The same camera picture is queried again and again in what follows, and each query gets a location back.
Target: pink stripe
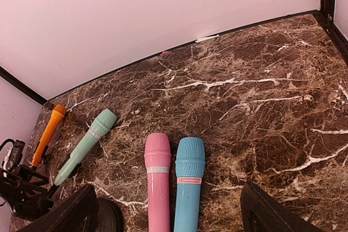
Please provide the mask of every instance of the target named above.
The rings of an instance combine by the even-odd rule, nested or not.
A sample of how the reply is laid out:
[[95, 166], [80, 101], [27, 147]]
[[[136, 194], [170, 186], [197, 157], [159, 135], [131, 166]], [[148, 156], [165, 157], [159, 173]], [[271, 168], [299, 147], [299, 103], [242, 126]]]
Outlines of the pink stripe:
[[177, 184], [202, 184], [201, 178], [177, 178]]

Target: microphone handle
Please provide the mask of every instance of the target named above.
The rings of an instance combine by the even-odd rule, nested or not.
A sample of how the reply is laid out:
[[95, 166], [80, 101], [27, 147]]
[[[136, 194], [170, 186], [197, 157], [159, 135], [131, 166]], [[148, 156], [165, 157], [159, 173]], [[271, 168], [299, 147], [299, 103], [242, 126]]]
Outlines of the microphone handle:
[[149, 173], [147, 184], [148, 231], [170, 232], [169, 175]]
[[59, 170], [59, 174], [54, 181], [55, 186], [60, 186], [64, 180], [70, 176], [71, 172], [82, 162], [98, 141], [99, 139], [93, 136], [89, 131], [83, 136], [72, 153], [70, 153], [67, 162], [65, 162], [63, 167]]
[[51, 118], [49, 119], [49, 122], [45, 130], [43, 131], [38, 147], [36, 148], [36, 151], [34, 153], [33, 161], [32, 161], [33, 167], [37, 168], [39, 164], [41, 163], [42, 157], [45, 155], [47, 146], [49, 142], [51, 141], [53, 134], [62, 119], [57, 119], [57, 117], [54, 117], [54, 116], [51, 116]]
[[178, 184], [174, 232], [197, 232], [201, 185]]

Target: microphone band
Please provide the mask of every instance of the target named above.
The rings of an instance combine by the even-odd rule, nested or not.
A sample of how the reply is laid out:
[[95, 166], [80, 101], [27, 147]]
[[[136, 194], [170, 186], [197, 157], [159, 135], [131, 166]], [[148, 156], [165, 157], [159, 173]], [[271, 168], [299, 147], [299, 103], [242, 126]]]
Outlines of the microphone band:
[[201, 185], [202, 184], [202, 179], [201, 178], [177, 178], [176, 179], [177, 184], [197, 184]]
[[91, 128], [88, 129], [88, 132], [96, 139], [100, 140], [102, 137], [94, 132]]
[[147, 174], [150, 173], [166, 173], [169, 174], [169, 168], [166, 167], [151, 167], [146, 169]]

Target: silver band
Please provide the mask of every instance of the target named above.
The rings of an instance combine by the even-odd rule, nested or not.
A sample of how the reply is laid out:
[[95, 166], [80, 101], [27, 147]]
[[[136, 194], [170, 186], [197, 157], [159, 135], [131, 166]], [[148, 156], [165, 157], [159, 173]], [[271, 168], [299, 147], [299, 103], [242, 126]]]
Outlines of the silver band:
[[102, 137], [100, 135], [98, 135], [97, 133], [95, 133], [91, 128], [89, 128], [88, 132], [90, 134], [92, 134], [92, 136], [98, 140], [100, 140]]
[[152, 168], [147, 168], [146, 172], [147, 172], [147, 174], [150, 174], [150, 173], [167, 173], [167, 174], [169, 174], [169, 168], [152, 167]]

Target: mint green microphone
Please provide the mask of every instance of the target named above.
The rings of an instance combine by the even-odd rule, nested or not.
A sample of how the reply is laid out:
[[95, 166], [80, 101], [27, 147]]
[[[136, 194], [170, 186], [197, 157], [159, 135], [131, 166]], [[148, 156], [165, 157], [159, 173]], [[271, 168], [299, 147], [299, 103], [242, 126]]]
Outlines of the mint green microphone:
[[104, 109], [92, 122], [91, 127], [77, 144], [75, 149], [70, 153], [69, 157], [60, 168], [58, 176], [54, 181], [54, 185], [48, 192], [48, 196], [52, 197], [58, 187], [68, 178], [72, 177], [81, 166], [82, 160], [91, 151], [93, 146], [105, 136], [114, 126], [117, 116], [109, 109]]

